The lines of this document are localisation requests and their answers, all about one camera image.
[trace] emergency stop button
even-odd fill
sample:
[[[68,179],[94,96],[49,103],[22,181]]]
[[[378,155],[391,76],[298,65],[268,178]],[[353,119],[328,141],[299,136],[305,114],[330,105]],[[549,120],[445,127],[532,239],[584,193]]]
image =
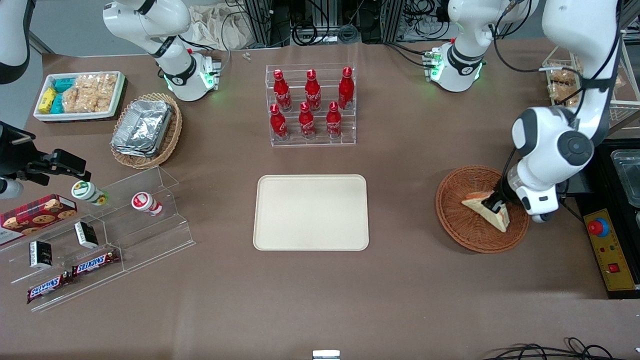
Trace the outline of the emergency stop button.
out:
[[[587,224],[589,234],[603,238],[609,234],[609,223],[603,218],[596,218]]]

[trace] red cookie box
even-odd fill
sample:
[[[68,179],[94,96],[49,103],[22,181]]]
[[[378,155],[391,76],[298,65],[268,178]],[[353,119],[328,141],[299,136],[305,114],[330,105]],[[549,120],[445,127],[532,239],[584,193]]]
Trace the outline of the red cookie box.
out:
[[[75,202],[51,194],[0,215],[0,245],[77,214]]]

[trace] teal snack package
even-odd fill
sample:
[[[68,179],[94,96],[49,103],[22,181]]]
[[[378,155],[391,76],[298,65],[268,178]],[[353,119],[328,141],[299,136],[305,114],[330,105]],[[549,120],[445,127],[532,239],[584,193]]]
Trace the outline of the teal snack package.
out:
[[[62,106],[62,94],[56,95],[53,99],[53,104],[51,105],[50,114],[63,114],[65,113],[65,109]]]
[[[76,79],[67,78],[67,79],[57,79],[53,83],[53,89],[56,92],[65,92],[65,90],[69,89],[71,86],[74,86]]]

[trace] clear acrylic rack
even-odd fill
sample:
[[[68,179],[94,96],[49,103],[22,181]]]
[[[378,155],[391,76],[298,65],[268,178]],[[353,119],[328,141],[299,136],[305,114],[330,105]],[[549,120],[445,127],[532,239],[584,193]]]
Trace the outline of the clear acrylic rack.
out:
[[[77,200],[78,216],[0,249],[0,271],[9,274],[11,286],[20,289],[18,292],[24,294],[26,302],[29,289],[64,271],[71,271],[71,266],[96,258],[111,249],[116,251],[119,262],[76,277],[72,283],[28,305],[32,311],[44,311],[192,246],[195,242],[189,224],[178,212],[171,191],[177,185],[178,181],[169,173],[154,167],[103,187],[109,193],[109,201],[104,206]],[[162,203],[162,213],[152,217],[135,210],[131,206],[131,198],[140,191],[152,194]],[[94,228],[98,247],[87,249],[78,244],[74,229],[78,221]],[[51,268],[39,270],[29,267],[29,243],[35,240],[51,244]]]
[[[342,79],[342,69],[344,67],[353,69],[353,82],[355,91],[353,93],[353,108],[350,110],[340,109],[342,115],[342,136],[338,139],[330,139],[326,132],[326,114],[329,112],[329,102],[338,101],[338,84]],[[291,92],[291,100],[293,107],[290,111],[282,112],[286,119],[287,128],[289,130],[289,139],[279,142],[275,138],[275,134],[269,126],[269,137],[271,138],[271,146],[273,147],[291,147],[291,146],[327,146],[327,145],[354,145],[356,144],[356,109],[357,109],[357,76],[354,63],[323,63],[323,64],[298,64],[298,65],[268,65],[265,76],[267,106],[267,120],[271,118],[269,106],[276,103],[276,97],[273,93],[273,71],[282,70],[284,79],[289,84]],[[322,106],[319,111],[313,112],[314,126],[316,128],[316,137],[313,140],[306,140],[302,137],[298,116],[300,115],[300,103],[305,98],[305,85],[307,84],[307,70],[314,69],[316,78],[321,87]]]

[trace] brown table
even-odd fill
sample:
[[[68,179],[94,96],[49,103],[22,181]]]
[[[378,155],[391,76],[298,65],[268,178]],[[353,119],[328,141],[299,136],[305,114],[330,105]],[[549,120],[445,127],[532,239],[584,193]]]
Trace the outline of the brown table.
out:
[[[433,44],[417,48],[430,48]],[[534,67],[546,40],[505,40],[504,56]],[[584,226],[559,210],[532,224],[504,254],[465,250],[438,223],[434,194],[452,169],[502,168],[510,129],[528,106],[547,105],[543,74],[505,68],[493,50],[468,91],[451,94],[381,45],[287,47],[234,53],[220,90],[180,102],[185,123],[164,168],[198,243],[44,313],[24,289],[0,285],[0,354],[12,359],[480,359],[514,343],[598,343],[621,357],[640,346],[640,302],[605,300]],[[358,144],[272,149],[265,116],[267,64],[354,61]],[[44,72],[120,70],[125,103],[167,92],[149,56],[44,56]],[[40,124],[40,150],[88,160],[97,185],[135,173],[109,150],[113,122]],[[362,252],[253,248],[257,180],[265,174],[362,174],[369,247]],[[20,200],[67,193],[73,180],[26,185]]]

